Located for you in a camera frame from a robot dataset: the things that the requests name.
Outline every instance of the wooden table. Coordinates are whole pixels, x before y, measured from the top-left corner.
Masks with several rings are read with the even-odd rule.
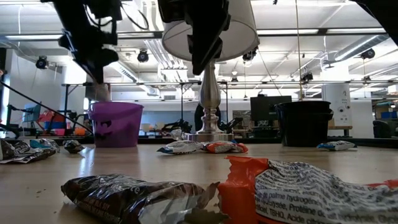
[[[344,130],[344,136],[349,136],[349,131],[352,129],[352,126],[329,126],[329,130]]]
[[[163,155],[157,145],[134,149],[67,151],[32,164],[0,166],[0,222],[2,224],[99,223],[76,209],[63,196],[67,180],[94,174],[121,173],[158,182],[175,180],[206,186],[224,181],[229,173],[225,154]],[[326,169],[348,182],[360,184],[398,178],[398,151],[359,147],[358,151],[328,152],[280,144],[249,145],[242,156],[302,161]]]

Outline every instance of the purple bucket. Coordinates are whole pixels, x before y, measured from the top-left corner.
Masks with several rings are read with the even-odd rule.
[[[96,147],[134,147],[138,143],[142,105],[98,102],[90,106]]]

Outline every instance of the lamp stem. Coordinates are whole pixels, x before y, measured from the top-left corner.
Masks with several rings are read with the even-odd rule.
[[[203,126],[197,134],[223,134],[218,128],[217,107],[221,103],[220,88],[215,75],[215,61],[212,60],[205,68],[200,87],[199,103],[205,115],[201,118]]]

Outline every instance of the monitor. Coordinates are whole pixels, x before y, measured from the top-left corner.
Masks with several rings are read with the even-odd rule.
[[[34,122],[37,121],[40,117],[40,110],[42,107],[37,104],[27,104],[24,107],[24,110],[27,112],[24,112],[24,122]]]
[[[289,103],[291,96],[258,96],[250,98],[252,121],[277,120],[275,105]]]

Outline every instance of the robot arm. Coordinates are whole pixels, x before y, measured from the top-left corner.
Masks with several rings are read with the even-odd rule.
[[[52,2],[64,27],[58,43],[68,49],[74,61],[99,84],[103,83],[103,67],[119,60],[118,54],[104,49],[104,44],[117,45],[116,21],[122,19],[121,6],[125,0],[40,0]],[[187,37],[192,54],[193,73],[200,75],[210,60],[220,57],[223,46],[219,38],[228,30],[231,16],[228,0],[212,0],[211,7],[201,0],[158,0],[159,11],[164,22],[186,21],[193,34]],[[101,31],[86,13],[95,19],[112,17],[112,32]],[[211,15],[212,23],[202,22],[203,16]]]
[[[117,45],[116,21],[122,19],[120,0],[40,0],[53,2],[64,27],[58,40],[61,47],[68,49],[74,61],[90,75],[95,82],[103,83],[103,67],[119,60],[118,54],[104,49],[104,44]],[[112,17],[112,33],[101,31],[90,24],[87,8],[96,19]]]

